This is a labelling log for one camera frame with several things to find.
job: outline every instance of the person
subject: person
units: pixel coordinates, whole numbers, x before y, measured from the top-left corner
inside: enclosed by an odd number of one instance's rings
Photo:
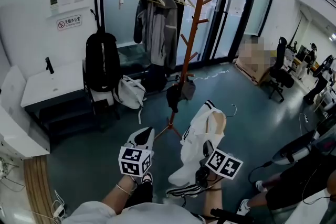
[[[267,206],[270,210],[285,208],[305,200],[327,188],[334,200],[336,195],[336,151],[324,156],[318,150],[311,153],[280,174],[266,181],[256,181],[260,192],[252,199],[244,199],[238,215],[246,215],[252,208]]]
[[[298,70],[298,79],[302,80],[304,75],[306,74],[306,68],[310,68],[310,66],[315,62],[317,47],[315,43],[311,44],[311,51],[306,55],[302,64],[300,65],[300,69]]]
[[[324,70],[318,75],[318,82],[314,89],[307,93],[303,97],[307,104],[314,104],[314,98],[319,94],[328,84],[328,81],[331,81],[331,85],[335,84],[336,78],[336,59],[334,59],[330,65],[330,68]]]
[[[211,173],[208,180],[211,181],[214,178],[215,175]],[[85,202],[70,217],[66,218],[62,224],[204,223],[201,218],[194,216],[178,205],[153,203],[153,176],[151,173],[144,175],[141,183],[135,188],[135,180],[131,176],[124,175],[102,202]],[[223,208],[221,182],[214,184],[210,190],[212,191],[206,191],[205,194],[203,208],[205,216],[211,216],[210,210],[213,208]]]

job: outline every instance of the no smoking sign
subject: no smoking sign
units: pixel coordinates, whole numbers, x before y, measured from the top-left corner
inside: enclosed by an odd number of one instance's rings
[[[71,27],[80,26],[82,24],[82,16],[75,15],[61,20],[57,20],[57,30],[62,31]]]

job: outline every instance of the office chair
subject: office chair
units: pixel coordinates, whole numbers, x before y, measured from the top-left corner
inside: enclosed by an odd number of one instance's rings
[[[280,103],[284,101],[284,96],[282,95],[282,91],[284,90],[283,87],[285,86],[286,88],[291,88],[294,84],[294,79],[291,77],[291,75],[287,71],[282,69],[282,66],[284,65],[283,60],[285,57],[286,44],[286,39],[284,37],[280,37],[277,48],[277,60],[274,66],[272,66],[269,70],[270,76],[274,78],[275,81],[271,79],[268,82],[268,85],[273,88],[273,91],[269,95],[268,99],[271,99],[273,93],[277,91],[282,98],[280,100]]]

